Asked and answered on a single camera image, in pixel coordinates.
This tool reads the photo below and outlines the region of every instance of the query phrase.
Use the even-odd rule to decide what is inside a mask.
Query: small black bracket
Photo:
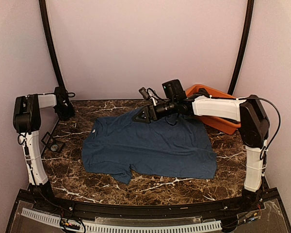
[[[143,107],[137,114],[132,117],[132,121],[141,123],[151,123],[153,120],[157,120],[153,105],[147,105]]]
[[[65,146],[64,142],[56,140],[49,132],[46,132],[41,142],[48,148],[51,152],[60,153]]]

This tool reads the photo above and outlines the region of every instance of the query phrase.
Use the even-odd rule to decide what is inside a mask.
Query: white cable organizer
[[[53,226],[60,227],[60,216],[41,213],[37,210],[23,208],[22,216],[32,220]],[[83,226],[76,221],[69,220],[69,223],[80,226],[79,230],[69,229],[70,231],[83,232]],[[83,220],[87,233],[205,233],[222,230],[221,221],[196,223],[191,225],[171,226],[171,227],[121,227],[100,225],[92,221]]]

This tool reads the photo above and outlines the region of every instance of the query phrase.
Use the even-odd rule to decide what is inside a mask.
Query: gray floor
[[[235,233],[287,233],[287,227],[282,215],[278,200],[271,200],[264,203],[260,220],[239,226]],[[61,233],[59,228],[54,228],[27,217],[21,216],[22,208],[31,208],[32,204],[20,201],[11,233]]]

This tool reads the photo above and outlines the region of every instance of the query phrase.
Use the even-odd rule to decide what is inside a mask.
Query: screw
[[[59,146],[57,144],[54,144],[50,147],[51,151],[57,151],[59,149]]]

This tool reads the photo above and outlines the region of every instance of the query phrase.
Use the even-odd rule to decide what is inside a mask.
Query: black cable
[[[24,134],[24,135],[22,135],[21,133],[20,133],[20,134],[18,134],[18,137],[17,137],[17,142],[18,142],[18,144],[19,144],[20,146],[22,146],[22,145],[24,144],[24,142],[26,142],[26,141],[27,141],[27,139],[26,139],[26,135],[27,135],[27,133],[28,133],[28,131],[27,131],[27,132],[25,132],[25,134]]]
[[[156,94],[156,92],[155,92],[152,88],[150,88],[150,87],[146,90],[146,92],[147,92],[149,95],[150,95],[149,90],[153,93],[153,95],[154,95],[155,97],[157,97],[159,100],[162,100],[162,101],[165,102],[165,100],[163,100],[161,97],[159,97],[158,94]]]
[[[67,229],[67,227],[64,224],[62,225],[62,227],[63,227],[63,229],[61,229],[62,232],[65,232],[65,233],[74,233],[75,232],[73,230]]]
[[[66,208],[63,208],[63,207],[60,206],[60,205],[54,204],[53,202],[51,202],[50,200],[48,200],[48,199],[47,199],[47,198],[46,198],[46,197],[41,193],[40,189],[38,188],[38,186],[37,186],[37,184],[36,184],[36,182],[35,182],[34,175],[33,175],[33,171],[32,171],[32,167],[31,167],[30,164],[29,164],[29,168],[30,168],[30,172],[31,172],[31,176],[32,176],[32,180],[33,180],[34,186],[36,187],[36,189],[38,190],[38,192],[40,193],[40,195],[43,197],[43,199],[46,200],[46,201],[47,201],[49,204],[51,204],[52,206],[55,206],[55,207],[57,207],[57,208],[60,208],[60,209],[62,209],[62,210],[64,210],[64,211],[70,213],[72,216],[74,216],[74,217],[76,218],[75,221],[83,226],[83,228],[84,228],[83,233],[86,233],[86,227],[85,227],[83,221],[82,221],[78,216],[76,216],[72,211],[70,211],[70,210],[68,210],[68,209],[66,209]]]
[[[238,222],[238,221],[239,221],[240,219],[242,219],[243,217],[245,217],[248,213],[250,213],[250,212],[252,211],[253,207],[255,207],[255,206],[258,204],[258,202],[261,200],[262,195],[263,195],[263,185],[264,185],[264,179],[262,179],[262,183],[261,183],[261,187],[260,187],[260,188],[262,189],[261,194],[260,194],[260,196],[256,199],[256,201],[251,205],[249,211],[248,211],[247,213],[243,214],[241,217],[237,218],[235,221],[233,221],[233,222],[231,222],[231,223],[229,223],[229,224],[227,224],[227,225],[225,225],[225,226],[222,226],[222,228],[234,228],[234,227],[238,227],[238,226],[241,225],[241,224],[239,223],[239,224],[237,224],[236,226],[230,226],[230,225],[234,224],[235,222]],[[245,218],[245,219],[243,220],[243,221],[244,221],[243,224],[246,223],[246,221],[247,221],[248,219],[250,219],[250,218],[251,218],[251,216]]]
[[[177,114],[177,118],[176,118],[176,121],[175,121],[174,123],[170,123],[170,122],[167,120],[167,118],[169,118],[170,116],[165,116],[165,121],[167,122],[168,125],[175,126],[175,125],[177,125],[177,123],[178,123],[179,116],[180,116],[180,113]]]

